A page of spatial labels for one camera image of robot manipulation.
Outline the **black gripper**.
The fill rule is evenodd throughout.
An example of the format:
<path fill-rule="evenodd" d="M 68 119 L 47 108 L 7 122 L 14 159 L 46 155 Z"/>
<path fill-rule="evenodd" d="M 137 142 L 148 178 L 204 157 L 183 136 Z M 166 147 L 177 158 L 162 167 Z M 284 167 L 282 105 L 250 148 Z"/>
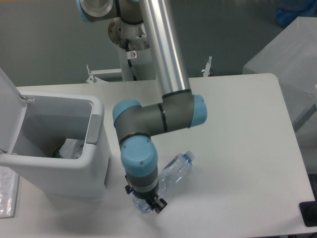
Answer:
<path fill-rule="evenodd" d="M 136 190 L 136 187 L 129 181 L 127 175 L 125 175 L 125 179 L 127 181 L 127 185 L 125 186 L 126 193 L 133 193 L 135 197 L 145 200 L 157 214 L 167 206 L 167 202 L 163 198 L 158 198 L 158 184 L 149 191 L 140 192 Z"/>

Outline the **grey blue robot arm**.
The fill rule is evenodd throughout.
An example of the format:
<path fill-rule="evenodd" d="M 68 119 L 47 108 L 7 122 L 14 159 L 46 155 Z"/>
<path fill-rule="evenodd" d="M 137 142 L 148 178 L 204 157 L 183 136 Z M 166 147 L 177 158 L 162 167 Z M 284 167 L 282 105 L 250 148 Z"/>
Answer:
<path fill-rule="evenodd" d="M 202 96 L 191 90 L 170 2 L 79 0 L 76 5 L 85 22 L 110 20 L 107 33 L 119 50 L 123 80 L 141 88 L 140 96 L 129 94 L 114 106 L 113 125 L 126 192 L 133 195 L 142 213 L 159 213 L 167 205 L 168 188 L 189 171 L 194 155 L 178 154 L 159 171 L 152 138 L 201 125 L 207 119 Z"/>

